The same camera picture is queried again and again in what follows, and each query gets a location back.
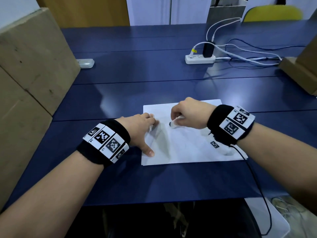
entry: person's left hand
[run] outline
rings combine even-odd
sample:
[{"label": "person's left hand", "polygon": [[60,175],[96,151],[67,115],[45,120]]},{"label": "person's left hand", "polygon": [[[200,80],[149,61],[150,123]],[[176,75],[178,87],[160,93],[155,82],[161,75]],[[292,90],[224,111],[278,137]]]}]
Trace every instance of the person's left hand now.
[{"label": "person's left hand", "polygon": [[149,127],[158,124],[158,121],[153,118],[153,114],[136,114],[116,120],[128,131],[131,138],[129,145],[139,147],[149,157],[154,156],[153,150],[144,141],[145,133],[149,130]]}]

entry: blue tabletop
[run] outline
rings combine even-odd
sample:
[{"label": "blue tabletop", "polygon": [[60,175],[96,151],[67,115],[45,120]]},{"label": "blue tabletop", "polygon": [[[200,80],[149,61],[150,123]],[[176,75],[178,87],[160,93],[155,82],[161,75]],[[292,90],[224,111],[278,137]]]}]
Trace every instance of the blue tabletop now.
[{"label": "blue tabletop", "polygon": [[[240,38],[269,48],[306,45],[317,34],[316,27],[313,21],[238,23],[220,29],[215,40],[224,44]],[[95,66],[78,75],[6,207],[70,155],[100,120],[134,115],[142,112],[143,105],[178,102],[187,96],[239,104],[253,112],[257,122],[317,148],[317,100],[277,67],[235,61],[185,64],[184,56],[205,41],[207,29],[205,24],[191,24],[63,30],[76,58],[93,58]],[[297,56],[302,49],[272,52]],[[228,50],[244,57],[262,56]],[[266,171],[249,161],[265,195],[285,194]],[[85,205],[257,196],[260,193],[243,161],[141,166],[140,150],[131,148],[104,170]]]}]

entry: stack of paper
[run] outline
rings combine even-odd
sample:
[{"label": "stack of paper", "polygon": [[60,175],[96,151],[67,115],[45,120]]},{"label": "stack of paper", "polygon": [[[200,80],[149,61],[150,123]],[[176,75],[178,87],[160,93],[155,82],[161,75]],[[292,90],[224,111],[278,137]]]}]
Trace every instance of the stack of paper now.
[{"label": "stack of paper", "polygon": [[[220,105],[221,100],[204,100]],[[142,165],[241,160],[234,149],[214,140],[208,128],[171,128],[171,109],[177,103],[144,105],[143,112],[154,114],[160,123],[145,135],[145,142],[154,151],[152,158],[142,154]],[[247,158],[238,146],[236,148]]]}]

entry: hand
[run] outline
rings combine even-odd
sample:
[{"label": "hand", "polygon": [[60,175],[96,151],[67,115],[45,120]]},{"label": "hand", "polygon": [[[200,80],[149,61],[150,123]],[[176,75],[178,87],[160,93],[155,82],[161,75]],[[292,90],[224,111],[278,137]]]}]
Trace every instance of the hand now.
[{"label": "hand", "polygon": [[188,97],[172,108],[171,119],[184,115],[184,119],[176,120],[179,126],[202,129],[207,127],[207,122],[215,108],[216,106],[212,104]]},{"label": "hand", "polygon": [[116,120],[128,131],[131,138],[130,145],[139,147],[149,157],[154,156],[153,150],[144,141],[145,133],[149,130],[149,127],[158,124],[158,121],[153,118],[153,114],[136,114]]}]

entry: black pants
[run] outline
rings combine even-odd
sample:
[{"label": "black pants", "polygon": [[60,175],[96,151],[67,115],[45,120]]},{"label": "black pants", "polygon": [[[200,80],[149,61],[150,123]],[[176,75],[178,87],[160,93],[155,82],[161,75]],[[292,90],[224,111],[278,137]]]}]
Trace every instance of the black pants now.
[{"label": "black pants", "polygon": [[[101,221],[102,208],[106,212],[108,238],[181,237],[179,227],[174,229],[174,218],[165,211],[163,204],[85,207],[79,212],[66,237],[77,234],[105,237]],[[261,237],[259,227],[244,199],[197,201],[193,210],[185,209],[182,213],[189,222],[186,238]],[[96,236],[96,231],[100,231],[100,235]]]}]

